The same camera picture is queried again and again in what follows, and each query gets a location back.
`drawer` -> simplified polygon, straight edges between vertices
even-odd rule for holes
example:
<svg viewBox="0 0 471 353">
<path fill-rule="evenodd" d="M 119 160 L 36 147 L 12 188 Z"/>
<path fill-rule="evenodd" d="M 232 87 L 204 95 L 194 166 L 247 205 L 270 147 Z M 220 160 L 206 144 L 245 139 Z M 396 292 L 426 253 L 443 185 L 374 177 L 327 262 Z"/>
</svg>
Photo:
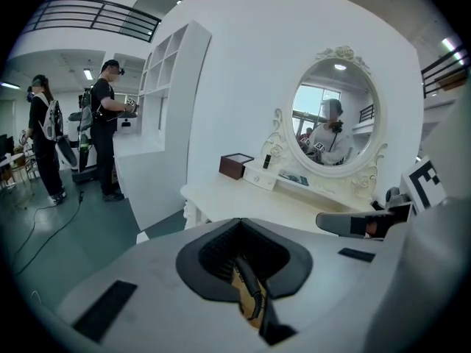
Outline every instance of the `drawer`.
<svg viewBox="0 0 471 353">
<path fill-rule="evenodd" d="M 272 176 L 267 176 L 258 171 L 253 171 L 250 168 L 245 168 L 244 179 L 248 181 L 248 183 L 252 183 L 253 185 L 270 191 L 273 190 L 273 187 L 277 182 L 277 180 Z"/>
</svg>

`oval mirror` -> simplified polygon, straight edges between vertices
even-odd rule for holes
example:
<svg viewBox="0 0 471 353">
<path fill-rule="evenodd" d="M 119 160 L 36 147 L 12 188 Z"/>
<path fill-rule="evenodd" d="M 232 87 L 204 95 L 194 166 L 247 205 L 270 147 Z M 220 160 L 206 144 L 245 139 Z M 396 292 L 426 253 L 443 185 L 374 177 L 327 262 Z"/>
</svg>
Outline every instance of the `oval mirror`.
<svg viewBox="0 0 471 353">
<path fill-rule="evenodd" d="M 345 165 L 370 142 L 376 107 L 363 70 L 346 60 L 321 60 L 305 73 L 294 97 L 293 133 L 314 163 Z"/>
</svg>

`white bookshelf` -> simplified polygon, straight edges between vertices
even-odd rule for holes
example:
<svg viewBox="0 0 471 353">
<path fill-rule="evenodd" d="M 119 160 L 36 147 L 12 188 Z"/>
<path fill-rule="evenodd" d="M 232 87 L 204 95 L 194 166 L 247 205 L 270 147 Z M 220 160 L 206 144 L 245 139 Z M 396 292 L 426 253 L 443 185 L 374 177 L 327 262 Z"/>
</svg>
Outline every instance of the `white bookshelf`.
<svg viewBox="0 0 471 353">
<path fill-rule="evenodd" d="M 193 107 L 211 38 L 195 21 L 169 36 L 162 29 L 141 77 L 137 132 L 114 138 L 120 182 L 141 230 L 183 208 Z"/>
</svg>

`black cap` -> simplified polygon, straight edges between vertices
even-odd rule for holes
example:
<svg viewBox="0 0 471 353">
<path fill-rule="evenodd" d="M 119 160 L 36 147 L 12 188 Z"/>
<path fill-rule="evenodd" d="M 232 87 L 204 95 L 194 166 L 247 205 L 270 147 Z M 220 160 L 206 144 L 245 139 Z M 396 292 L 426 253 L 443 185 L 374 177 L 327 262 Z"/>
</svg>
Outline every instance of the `black cap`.
<svg viewBox="0 0 471 353">
<path fill-rule="evenodd" d="M 107 62 L 105 62 L 105 63 L 103 64 L 103 66 L 102 66 L 102 72 L 103 72 L 106 68 L 108 68 L 108 67 L 117 67 L 117 68 L 119 68 L 119 63 L 118 63 L 116 60 L 114 60 L 114 59 L 108 60 Z"/>
<path fill-rule="evenodd" d="M 325 99 L 324 101 L 322 101 L 322 104 L 329 104 L 329 108 L 335 108 L 337 109 L 337 113 L 339 115 L 341 115 L 344 111 L 343 109 L 341 108 L 341 103 L 338 99 L 335 99 L 335 98 L 331 98 L 331 99 Z"/>
<path fill-rule="evenodd" d="M 47 84 L 47 77 L 43 74 L 38 74 L 32 79 L 31 86 L 44 86 Z"/>
</svg>

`black t-shirt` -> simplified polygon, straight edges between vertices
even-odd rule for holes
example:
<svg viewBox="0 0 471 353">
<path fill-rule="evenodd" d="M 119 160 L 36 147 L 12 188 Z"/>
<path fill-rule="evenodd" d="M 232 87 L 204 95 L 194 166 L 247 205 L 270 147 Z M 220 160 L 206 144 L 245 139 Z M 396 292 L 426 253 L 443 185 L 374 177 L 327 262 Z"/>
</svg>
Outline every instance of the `black t-shirt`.
<svg viewBox="0 0 471 353">
<path fill-rule="evenodd" d="M 115 91 L 107 80 L 99 79 L 91 90 L 91 110 L 97 111 L 100 109 L 100 112 L 103 114 L 103 116 L 101 118 L 95 119 L 93 122 L 96 121 L 98 126 L 105 126 L 107 128 L 113 127 L 116 131 L 118 127 L 118 119 L 116 119 L 118 112 L 106 110 L 103 106 L 101 106 L 102 99 L 106 97 L 114 99 Z"/>
<path fill-rule="evenodd" d="M 44 124 L 48 107 L 38 96 L 31 100 L 28 127 L 32 128 L 33 147 L 36 154 L 47 154 L 54 151 L 55 142 L 46 139 L 40 124 Z"/>
</svg>

